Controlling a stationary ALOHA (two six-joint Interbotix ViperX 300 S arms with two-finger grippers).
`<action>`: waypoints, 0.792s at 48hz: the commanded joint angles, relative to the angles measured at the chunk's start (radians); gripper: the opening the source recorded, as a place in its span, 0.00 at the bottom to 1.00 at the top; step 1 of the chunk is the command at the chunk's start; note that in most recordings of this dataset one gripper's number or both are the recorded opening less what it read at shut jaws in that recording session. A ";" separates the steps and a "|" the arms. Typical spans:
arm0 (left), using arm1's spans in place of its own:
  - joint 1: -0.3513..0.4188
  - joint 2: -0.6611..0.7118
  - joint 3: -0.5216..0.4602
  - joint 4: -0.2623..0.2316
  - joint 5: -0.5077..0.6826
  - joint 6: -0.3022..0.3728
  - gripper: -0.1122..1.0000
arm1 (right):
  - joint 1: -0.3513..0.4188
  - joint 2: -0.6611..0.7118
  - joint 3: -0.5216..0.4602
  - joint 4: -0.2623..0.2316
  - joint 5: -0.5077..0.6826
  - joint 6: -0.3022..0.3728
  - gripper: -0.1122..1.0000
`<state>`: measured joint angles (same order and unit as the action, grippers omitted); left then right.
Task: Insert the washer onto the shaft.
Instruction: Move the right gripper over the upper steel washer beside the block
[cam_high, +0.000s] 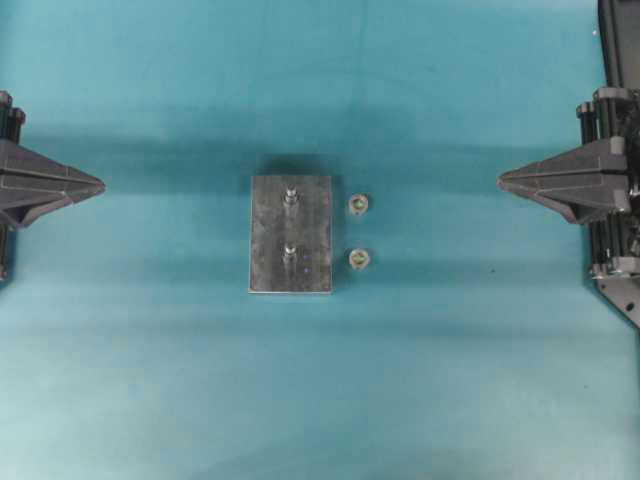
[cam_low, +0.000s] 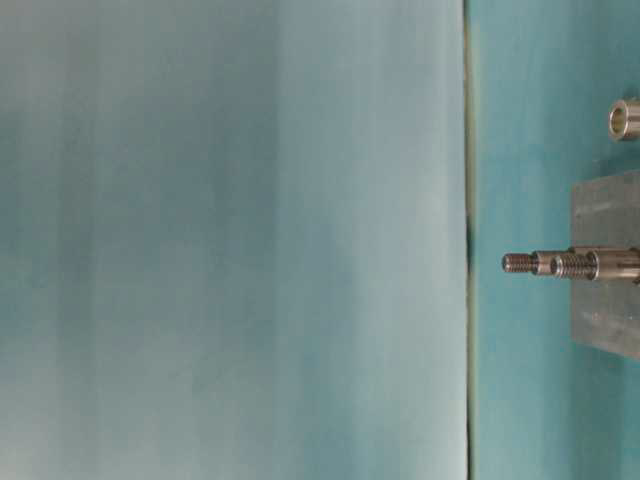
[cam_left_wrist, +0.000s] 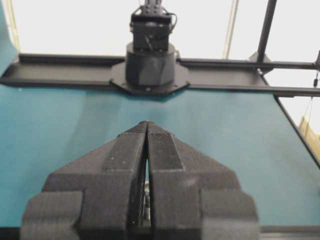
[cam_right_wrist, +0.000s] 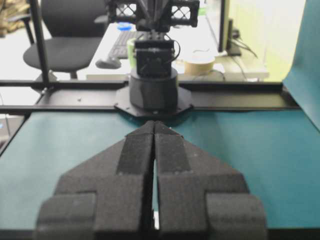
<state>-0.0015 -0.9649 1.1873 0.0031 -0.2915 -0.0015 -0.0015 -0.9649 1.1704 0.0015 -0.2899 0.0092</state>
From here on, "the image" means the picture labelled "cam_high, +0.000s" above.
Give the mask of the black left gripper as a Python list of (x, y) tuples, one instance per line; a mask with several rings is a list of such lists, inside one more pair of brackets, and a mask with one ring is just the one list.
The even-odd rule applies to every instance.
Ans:
[(16, 143), (26, 114), (1, 91), (1, 279), (9, 271), (10, 227), (22, 229), (38, 218), (104, 192), (105, 184)]

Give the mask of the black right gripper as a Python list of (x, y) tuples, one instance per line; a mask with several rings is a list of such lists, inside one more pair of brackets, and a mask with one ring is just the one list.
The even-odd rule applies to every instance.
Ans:
[[(508, 171), (498, 177), (498, 187), (553, 210), (570, 224), (590, 223), (590, 275), (593, 278), (637, 277), (639, 91), (602, 87), (594, 92), (591, 102), (576, 109), (576, 116), (584, 145)], [(627, 192), (625, 188), (607, 185), (540, 187), (516, 182), (625, 172)]]

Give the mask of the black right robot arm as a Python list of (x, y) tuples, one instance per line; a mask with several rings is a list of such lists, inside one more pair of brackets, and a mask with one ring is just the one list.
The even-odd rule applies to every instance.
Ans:
[(503, 173), (498, 187), (586, 228), (599, 293), (639, 322), (639, 4), (601, 1), (606, 83), (579, 104), (581, 144)]

